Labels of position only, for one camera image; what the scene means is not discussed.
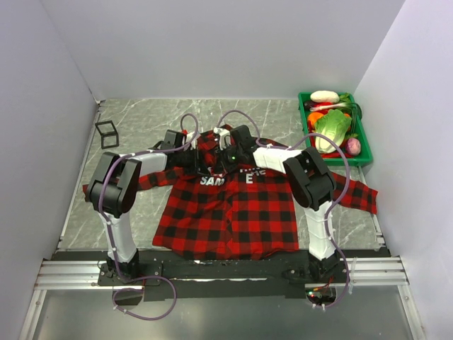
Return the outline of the red black plaid shirt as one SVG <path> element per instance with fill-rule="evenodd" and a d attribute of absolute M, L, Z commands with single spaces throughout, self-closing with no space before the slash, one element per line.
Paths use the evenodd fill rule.
<path fill-rule="evenodd" d="M 295 206 L 287 177 L 257 166 L 226 173 L 217 160 L 214 130 L 202 133 L 195 148 L 210 174 L 182 168 L 139 179 L 138 192 L 170 186 L 153 245 L 187 259 L 262 259 L 299 248 Z M 377 192 L 359 181 L 333 174 L 334 205 L 377 212 Z"/>

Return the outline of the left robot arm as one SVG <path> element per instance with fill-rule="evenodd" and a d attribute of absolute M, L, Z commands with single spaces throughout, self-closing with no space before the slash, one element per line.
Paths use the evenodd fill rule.
<path fill-rule="evenodd" d="M 195 148 L 200 133 L 184 135 L 169 130 L 156 146 L 129 154 L 104 153 L 86 189 L 86 198 L 98 213 L 108 240 L 108 271 L 125 285 L 140 275 L 139 251 L 132 236 L 130 211 L 139 179 L 164 171 L 175 157 Z"/>

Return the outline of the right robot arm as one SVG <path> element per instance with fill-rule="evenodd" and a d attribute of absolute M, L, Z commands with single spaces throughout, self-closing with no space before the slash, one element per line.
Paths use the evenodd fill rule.
<path fill-rule="evenodd" d="M 316 148 L 300 150 L 263 144 L 251 136 L 245 125 L 232 130 L 216 127 L 214 140 L 219 143 L 218 154 L 225 169 L 247 164 L 287 177 L 293 198 L 303 207 L 306 216 L 309 274 L 317 282 L 327 281 L 339 262 L 333 244 L 332 216 L 328 211 L 336 184 Z"/>

